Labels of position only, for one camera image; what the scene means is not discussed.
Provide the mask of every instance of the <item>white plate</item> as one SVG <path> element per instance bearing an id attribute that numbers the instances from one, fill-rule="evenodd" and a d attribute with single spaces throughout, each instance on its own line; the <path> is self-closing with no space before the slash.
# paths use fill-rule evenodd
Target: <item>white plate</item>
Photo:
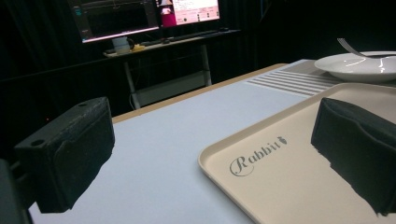
<path id="1" fill-rule="evenodd" d="M 396 54 L 396 51 L 370 51 L 367 55 Z M 345 81 L 378 83 L 396 79 L 396 57 L 368 59 L 351 53 L 319 59 L 315 67 Z"/>

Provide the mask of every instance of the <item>dark background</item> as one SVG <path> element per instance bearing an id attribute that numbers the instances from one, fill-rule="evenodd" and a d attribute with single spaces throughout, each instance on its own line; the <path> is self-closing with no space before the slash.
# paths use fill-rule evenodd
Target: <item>dark background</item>
<path id="1" fill-rule="evenodd" d="M 242 30 L 240 36 L 207 45 L 214 83 L 274 63 L 344 53 L 337 37 L 345 37 L 361 51 L 396 50 L 391 0 L 219 3 L 220 21 L 166 31 L 183 35 L 220 27 Z M 0 157 L 12 159 L 13 146 L 23 138 L 88 99 L 106 96 L 113 116 L 132 110 L 121 63 L 109 63 L 103 56 L 104 50 L 112 48 L 111 41 L 81 44 L 66 0 L 4 0 L 0 4 Z M 154 32 L 132 38 L 141 42 L 161 35 Z M 199 60 L 177 59 L 196 57 L 197 50 L 191 46 L 131 60 L 137 88 L 188 74 L 200 66 Z M 160 63 L 164 59 L 172 60 Z"/>

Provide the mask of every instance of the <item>desk leg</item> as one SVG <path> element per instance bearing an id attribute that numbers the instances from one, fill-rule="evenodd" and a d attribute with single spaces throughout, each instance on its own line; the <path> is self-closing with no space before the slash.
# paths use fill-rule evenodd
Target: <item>desk leg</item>
<path id="1" fill-rule="evenodd" d="M 209 68 L 209 61 L 207 59 L 206 45 L 201 46 L 201 56 L 202 56 L 202 63 L 204 68 L 203 72 L 204 72 L 205 85 L 210 86 L 212 85 L 212 77 L 210 76 L 210 68 Z"/>
<path id="2" fill-rule="evenodd" d="M 140 108 L 139 100 L 137 99 L 137 93 L 134 89 L 134 81 L 131 76 L 131 69 L 129 69 L 129 64 L 127 62 L 124 63 L 125 76 L 128 79 L 129 90 L 131 91 L 132 100 L 134 101 L 134 108 Z"/>

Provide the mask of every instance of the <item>computer monitor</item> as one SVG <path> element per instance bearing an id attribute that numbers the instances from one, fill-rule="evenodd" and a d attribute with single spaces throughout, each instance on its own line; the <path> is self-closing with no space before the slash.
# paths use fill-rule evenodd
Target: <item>computer monitor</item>
<path id="1" fill-rule="evenodd" d="M 152 0 L 68 0 L 82 43 L 159 29 Z"/>
<path id="2" fill-rule="evenodd" d="M 155 0 L 162 28 L 219 20 L 218 0 Z"/>

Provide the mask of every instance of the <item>striped mat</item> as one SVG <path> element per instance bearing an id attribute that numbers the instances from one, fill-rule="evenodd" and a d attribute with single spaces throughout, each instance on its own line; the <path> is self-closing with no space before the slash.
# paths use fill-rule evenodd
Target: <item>striped mat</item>
<path id="1" fill-rule="evenodd" d="M 246 81 L 247 84 L 283 91 L 305 98 L 325 91 L 330 87 L 342 83 L 341 79 L 333 77 L 327 73 L 324 74 L 302 74 L 287 71 L 275 71 L 269 74 L 263 74 L 260 77 L 254 77 Z"/>

